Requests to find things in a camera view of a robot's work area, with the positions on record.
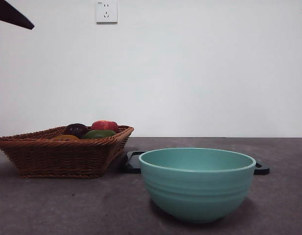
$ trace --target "teal bowl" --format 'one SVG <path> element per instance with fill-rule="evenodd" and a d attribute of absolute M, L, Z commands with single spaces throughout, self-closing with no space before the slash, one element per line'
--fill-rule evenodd
<path fill-rule="evenodd" d="M 209 148 L 166 148 L 139 156 L 151 199 L 177 219 L 208 223 L 239 207 L 248 194 L 256 161 Z"/>

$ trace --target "gray countertop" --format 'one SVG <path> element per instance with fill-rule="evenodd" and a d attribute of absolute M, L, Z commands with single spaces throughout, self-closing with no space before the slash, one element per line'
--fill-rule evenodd
<path fill-rule="evenodd" d="M 97 179 L 22 179 L 0 151 L 0 235 L 302 235 L 302 138 L 129 138 L 125 153 L 207 147 L 268 164 L 232 214 L 209 224 L 178 221 L 159 209 L 140 174 Z"/>

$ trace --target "electrical outlet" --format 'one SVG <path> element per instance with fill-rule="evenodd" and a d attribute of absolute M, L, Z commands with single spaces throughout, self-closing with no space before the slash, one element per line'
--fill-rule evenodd
<path fill-rule="evenodd" d="M 97 3 L 97 23 L 117 23 L 117 2 L 114 0 Z"/>

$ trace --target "black object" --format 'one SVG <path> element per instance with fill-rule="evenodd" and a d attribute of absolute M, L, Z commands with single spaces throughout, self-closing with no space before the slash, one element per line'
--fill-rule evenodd
<path fill-rule="evenodd" d="M 140 164 L 139 164 L 139 156 L 145 153 L 145 151 L 130 151 L 127 153 L 126 160 L 123 164 L 123 171 L 125 173 L 135 173 L 139 174 Z M 270 168 L 265 163 L 256 160 L 254 175 L 266 175 L 270 173 Z"/>
<path fill-rule="evenodd" d="M 8 22 L 28 29 L 34 28 L 33 23 L 31 23 L 26 16 L 16 10 L 5 0 L 0 0 L 0 21 Z"/>
<path fill-rule="evenodd" d="M 268 165 L 259 160 L 256 161 L 257 163 L 255 164 L 254 175 L 267 175 L 270 173 L 270 168 Z"/>
<path fill-rule="evenodd" d="M 123 171 L 125 173 L 140 174 L 139 156 L 145 153 L 145 151 L 131 151 L 127 153 L 126 162 L 123 165 Z"/>

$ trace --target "woven basket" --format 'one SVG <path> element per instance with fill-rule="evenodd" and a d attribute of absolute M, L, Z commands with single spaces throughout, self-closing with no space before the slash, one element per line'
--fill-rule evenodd
<path fill-rule="evenodd" d="M 50 140 L 64 129 L 0 137 L 0 149 L 23 178 L 98 178 L 123 153 L 133 131 L 130 126 L 119 126 L 120 132 L 107 138 Z"/>

